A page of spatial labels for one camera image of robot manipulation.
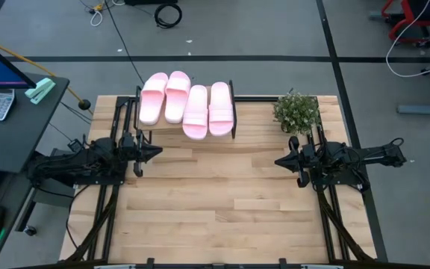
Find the white cable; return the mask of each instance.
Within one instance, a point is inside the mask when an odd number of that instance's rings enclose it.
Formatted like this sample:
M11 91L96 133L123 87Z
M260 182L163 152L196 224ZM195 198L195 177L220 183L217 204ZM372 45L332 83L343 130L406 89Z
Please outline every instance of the white cable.
M94 24L94 18L96 18L97 15L100 15L101 20L99 22L97 22L96 24ZM93 15L93 18L90 19L90 24L94 27L99 26L102 23L103 19L104 18L102 17L102 13L100 13L98 10L94 10L94 15Z
M117 4L117 3L116 3L116 0L112 0L112 4L114 4L114 5L124 5L124 4L125 4L125 2L124 2L124 3L121 3L121 4Z
M391 65L389 64L389 60L388 60L388 58L389 58L389 54L391 53L391 51L393 50L393 48L394 48L394 46L396 45L396 43L397 43L397 40L399 40L399 38L402 36L402 34L404 34L404 32L406 31L406 30L408 30L409 29L409 27L411 27L422 15L423 15L423 13L424 13L424 11L426 11L426 9L427 9L427 7L429 6L429 3L430 3L430 0L428 0L427 1L427 4L426 4L426 6L424 7L424 9L423 9L423 11L421 11L421 13L419 14L419 16L413 21L413 22L411 22L411 24L410 25L408 25L408 27L406 27L402 32L401 32L401 34L399 34L398 35L398 37L396 38L396 40L394 40L394 42L393 42L393 45L391 46L391 48L389 49L389 52L387 52L387 55L386 55L386 64L387 64L387 67L389 67L389 69L391 70L391 72L394 74L394 75L397 75L397 76L400 76L401 78L413 78L413 77L416 77L416 76L418 76L418 75L424 75L424 74L427 74L427 73L430 73L430 70L427 70L427 71L425 71L425 72L421 72L421 73L419 73L419 74L413 74L413 75L401 75L401 74L398 74L396 71L394 71L393 70L393 68L391 67Z

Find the slipper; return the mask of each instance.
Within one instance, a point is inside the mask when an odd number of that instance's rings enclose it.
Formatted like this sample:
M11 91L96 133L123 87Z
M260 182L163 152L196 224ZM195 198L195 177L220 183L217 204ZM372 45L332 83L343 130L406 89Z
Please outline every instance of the slipper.
M168 123L180 123L184 116L190 92L190 78L181 71L170 74L169 82L165 88L167 101L165 106L165 118Z
M165 97L165 86L169 78L166 73L152 75L143 85L140 92L139 120L146 125L154 125L161 115L163 98Z
M202 140L208 130L207 88L195 85L190 89L184 112L184 133L191 139Z
M225 82L212 85L209 107L209 129L213 136L228 134L233 128L233 105L230 88Z

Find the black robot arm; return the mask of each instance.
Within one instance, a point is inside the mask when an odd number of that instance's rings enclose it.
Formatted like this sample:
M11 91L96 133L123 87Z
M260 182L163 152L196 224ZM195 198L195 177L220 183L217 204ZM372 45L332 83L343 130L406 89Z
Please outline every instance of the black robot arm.
M161 152L162 148L143 139L136 142L132 134L126 132L119 143L104 137L73 154L38 157L28 164L28 178L36 184L53 178L69 186L120 185L125 181L128 161L135 161L134 172L142 176L138 164Z
M299 172L298 186L301 188L311 181L315 186L359 185L366 191L370 184L360 167L365 164L401 167L406 162L399 148L403 143L402 138L397 138L384 146L353 149L345 143L323 141L318 149L307 144L298 151L298 138L291 137L288 141L290 154L276 160L275 164Z

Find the gray floor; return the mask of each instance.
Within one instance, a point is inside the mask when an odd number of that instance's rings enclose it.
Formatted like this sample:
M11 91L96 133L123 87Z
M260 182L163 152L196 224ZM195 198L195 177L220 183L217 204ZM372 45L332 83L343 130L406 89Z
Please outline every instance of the gray floor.
M96 4L96 0L86 0ZM180 0L182 23L156 28L146 13L129 6L112 9L131 55L295 55L328 56L315 1ZM367 19L384 0L325 0L334 44L341 57L384 57L390 47L389 28ZM153 12L155 7L143 6ZM0 44L26 56L125 55L122 42L104 12L104 22L90 26L90 15L76 0L7 0L0 12ZM393 56L430 57L411 46L395 48ZM95 104L100 94L133 93L140 81L129 62L42 63L71 80L79 95ZM234 81L238 94L281 94L294 87L301 93L337 95L330 63L274 61L136 62L142 77L183 70L193 83ZM40 72L23 63L27 72ZM394 64L398 72L414 73L422 64ZM430 76L398 78L385 64L341 64L359 138L377 146L404 137L410 160L403 168L368 167L381 230L392 262L430 265L430 117L396 113L398 104L430 103ZM63 100L76 108L68 93ZM80 138L89 126L64 107L52 123ZM64 149L68 140L48 127L38 150ZM67 212L39 206L30 222L36 237L11 233L0 255L0 268L57 261Z

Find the wooden table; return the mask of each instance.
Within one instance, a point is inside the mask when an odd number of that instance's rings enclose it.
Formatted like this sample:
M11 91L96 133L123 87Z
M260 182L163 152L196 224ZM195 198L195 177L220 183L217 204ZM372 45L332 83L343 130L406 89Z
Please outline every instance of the wooden table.
M317 98L327 139L348 143L337 97ZM116 96L98 97L89 140L109 136L115 101ZM152 143L163 152L143 165L143 178L127 170L110 263L146 263L149 257L158 264L328 262L315 191L298 188L297 174L273 164L289 152L289 135L272 121L272 104L240 102L237 115L234 140L208 134L194 141L181 129L153 131ZM346 228L375 257L361 195L347 186L337 186L337 193ZM69 228L78 244L93 225L98 194L99 186L91 186L74 201ZM334 227L331 233L340 259ZM60 258L74 250L66 234Z

